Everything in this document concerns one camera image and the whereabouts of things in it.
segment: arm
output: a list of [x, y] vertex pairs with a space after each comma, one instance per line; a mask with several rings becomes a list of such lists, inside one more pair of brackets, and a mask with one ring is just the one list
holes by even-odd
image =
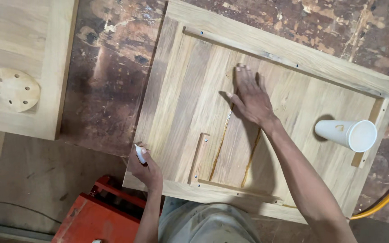
[[139, 229], [134, 242], [151, 243], [158, 242], [159, 239], [159, 215], [160, 202], [163, 191], [163, 175], [158, 165], [151, 158], [150, 154], [143, 147], [142, 157], [148, 166], [143, 166], [133, 149], [130, 153], [130, 171], [142, 181], [148, 188], [148, 199], [140, 220]]
[[356, 243], [336, 199], [274, 115], [270, 98], [257, 85], [250, 67], [235, 69], [241, 99], [235, 94], [227, 95], [248, 120], [264, 130], [277, 154], [292, 198], [307, 223], [321, 242]]

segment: person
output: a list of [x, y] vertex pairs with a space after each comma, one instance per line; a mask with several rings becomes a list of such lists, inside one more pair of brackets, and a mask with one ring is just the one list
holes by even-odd
[[[319, 241], [357, 242], [331, 191], [274, 115], [270, 98], [250, 67], [238, 64], [235, 78], [240, 95], [227, 93], [230, 101], [267, 135], [292, 198]], [[129, 165], [148, 188], [135, 242], [260, 242], [249, 215], [226, 204], [204, 205], [166, 197], [159, 217], [163, 176], [149, 152], [142, 148], [142, 153], [147, 167], [136, 162]], [[135, 151], [130, 159], [138, 161]]]

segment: black cable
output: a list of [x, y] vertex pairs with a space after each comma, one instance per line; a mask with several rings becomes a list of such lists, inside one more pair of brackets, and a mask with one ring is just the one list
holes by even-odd
[[47, 216], [46, 214], [44, 214], [44, 213], [42, 213], [42, 212], [39, 212], [39, 211], [37, 211], [37, 210], [30, 209], [30, 208], [28, 208], [28, 207], [24, 207], [24, 206], [21, 206], [21, 205], [17, 205], [17, 204], [14, 204], [14, 203], [10, 203], [10, 202], [1, 202], [1, 201], [0, 201], [0, 203], [2, 203], [2, 204], [7, 204], [7, 205], [12, 205], [12, 206], [16, 206], [16, 207], [21, 207], [21, 208], [24, 208], [24, 209], [26, 209], [26, 210], [30, 210], [30, 211], [32, 211], [32, 212], [35, 212], [35, 213], [38, 213], [38, 214], [40, 214], [40, 215], [45, 216], [46, 218], [52, 220], [53, 222], [56, 222], [56, 223], [58, 223], [58, 224], [62, 224], [62, 223], [59, 222], [58, 220], [53, 219], [53, 218]]

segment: red machine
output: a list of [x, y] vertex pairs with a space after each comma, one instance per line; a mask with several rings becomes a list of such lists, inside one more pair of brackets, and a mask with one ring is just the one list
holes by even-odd
[[53, 243], [133, 242], [146, 202], [110, 186], [110, 180], [103, 176], [89, 195], [78, 196]]

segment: concrete floor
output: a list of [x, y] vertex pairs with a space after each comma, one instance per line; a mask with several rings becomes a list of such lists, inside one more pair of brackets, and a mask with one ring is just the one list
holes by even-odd
[[[123, 179], [122, 158], [61, 141], [0, 132], [0, 201], [32, 208], [62, 221], [81, 192], [102, 175]], [[254, 218], [263, 242], [316, 242], [309, 226], [274, 218]], [[58, 223], [40, 214], [0, 204], [0, 224], [54, 234]], [[389, 241], [389, 224], [351, 221], [358, 241]]]

